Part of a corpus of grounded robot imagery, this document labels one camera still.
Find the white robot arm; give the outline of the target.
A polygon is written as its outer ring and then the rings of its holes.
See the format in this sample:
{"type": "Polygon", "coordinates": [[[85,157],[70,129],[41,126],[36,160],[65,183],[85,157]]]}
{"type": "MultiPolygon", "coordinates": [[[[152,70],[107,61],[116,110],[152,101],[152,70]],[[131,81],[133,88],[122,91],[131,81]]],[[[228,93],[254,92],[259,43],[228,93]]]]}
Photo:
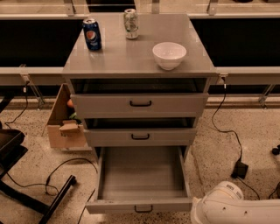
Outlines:
{"type": "Polygon", "coordinates": [[[203,198],[192,199],[192,224],[280,224],[280,200],[245,200],[232,182],[221,181],[203,198]]]}

